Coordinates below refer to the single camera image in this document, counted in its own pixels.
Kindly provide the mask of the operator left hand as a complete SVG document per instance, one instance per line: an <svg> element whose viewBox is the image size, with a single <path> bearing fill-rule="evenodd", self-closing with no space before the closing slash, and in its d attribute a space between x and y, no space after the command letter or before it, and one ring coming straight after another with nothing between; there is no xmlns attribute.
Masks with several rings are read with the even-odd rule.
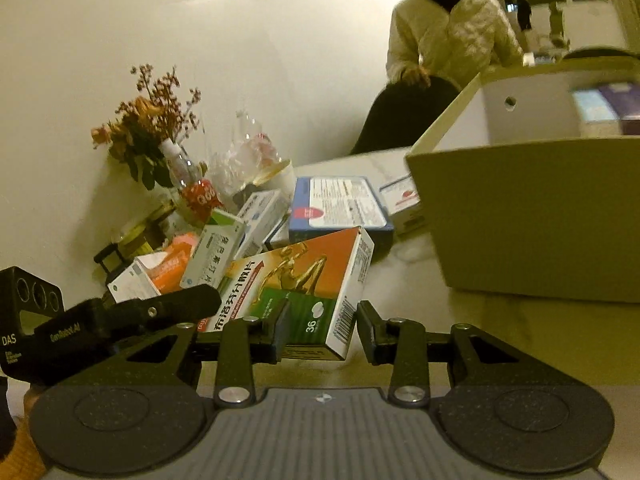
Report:
<svg viewBox="0 0 640 480"><path fill-rule="evenodd" d="M1 460L2 480L39 480L47 472L29 427L30 415L42 394L43 388L31 386L24 395L24 416L17 424L9 454Z"/></svg>

